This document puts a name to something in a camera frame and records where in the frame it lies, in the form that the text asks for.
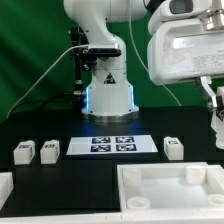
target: metal bracket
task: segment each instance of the metal bracket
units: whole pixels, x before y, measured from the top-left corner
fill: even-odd
[[[201,93],[202,97],[208,101],[207,108],[210,112],[216,111],[219,107],[216,94],[213,92],[209,84],[212,83],[210,76],[202,76],[196,79],[195,87]]]

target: black table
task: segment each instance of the black table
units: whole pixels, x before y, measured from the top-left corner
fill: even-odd
[[[0,125],[0,172],[13,172],[14,191],[0,217],[86,214],[120,211],[117,165],[169,162],[164,137],[178,137],[185,161],[222,164],[215,147],[211,114],[201,107],[141,108],[140,118],[100,124],[80,119],[78,111],[20,112]],[[159,152],[66,156],[71,137],[151,135]],[[60,141],[56,165],[41,165],[45,141]],[[13,150],[20,141],[34,140],[36,155],[28,166],[15,166]]]

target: warning label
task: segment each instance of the warning label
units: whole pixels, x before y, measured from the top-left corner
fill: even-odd
[[[224,54],[193,57],[195,69],[224,67]]]
[[[111,73],[107,76],[106,80],[104,81],[104,84],[116,84],[114,77]]]

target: black cable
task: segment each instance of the black cable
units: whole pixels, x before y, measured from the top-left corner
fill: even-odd
[[[11,116],[15,110],[17,110],[18,108],[24,106],[24,105],[29,105],[29,104],[35,104],[35,103],[43,103],[40,107],[43,108],[44,106],[46,106],[47,104],[49,103],[63,103],[63,102],[73,102],[73,100],[60,100],[60,101],[55,101],[56,99],[58,98],[61,98],[61,97],[64,97],[64,96],[68,96],[68,95],[74,95],[73,93],[64,93],[64,94],[60,94],[60,95],[57,95],[57,96],[54,96],[54,97],[51,97],[50,99],[48,100],[35,100],[35,101],[28,101],[28,102],[24,102],[24,103],[21,103],[21,104],[18,104],[16,107],[13,108],[13,110],[9,113],[9,116]]]
[[[43,104],[41,106],[39,106],[37,108],[37,110],[42,110],[47,104],[49,104],[50,102],[56,100],[56,99],[59,99],[59,98],[62,98],[62,97],[65,97],[65,96],[74,96],[73,93],[63,93],[63,94],[59,94],[59,95],[56,95],[56,96],[53,96],[51,97],[50,99],[46,100],[45,102],[43,102]]]

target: white cable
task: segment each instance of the white cable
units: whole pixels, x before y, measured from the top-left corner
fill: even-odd
[[[129,0],[129,31],[130,31],[130,36],[131,36],[131,42],[132,42],[132,45],[133,45],[133,48],[134,48],[134,51],[136,53],[136,56],[138,57],[140,63],[142,64],[143,68],[146,70],[146,72],[149,74],[149,70],[148,68],[145,66],[144,62],[142,61],[139,53],[138,53],[138,50],[137,50],[137,47],[136,47],[136,44],[135,44],[135,41],[134,41],[134,37],[133,37],[133,32],[132,32],[132,23],[131,23],[131,1],[132,0]],[[162,85],[164,87],[164,89],[175,99],[175,101],[177,102],[177,104],[179,106],[181,106],[181,103],[180,101],[177,99],[177,97],[171,92],[171,90],[169,90],[166,86]]]
[[[9,110],[7,117],[8,118],[12,112],[12,110],[22,101],[24,98],[39,84],[39,82],[42,81],[42,79],[45,78],[45,76],[59,63],[59,61],[71,50],[76,49],[76,48],[85,48],[88,47],[88,44],[86,45],[80,45],[80,46],[75,46],[71,47],[68,50],[66,50],[51,66],[50,68],[33,84],[33,86],[20,98],[16,101],[16,103],[11,107]]]

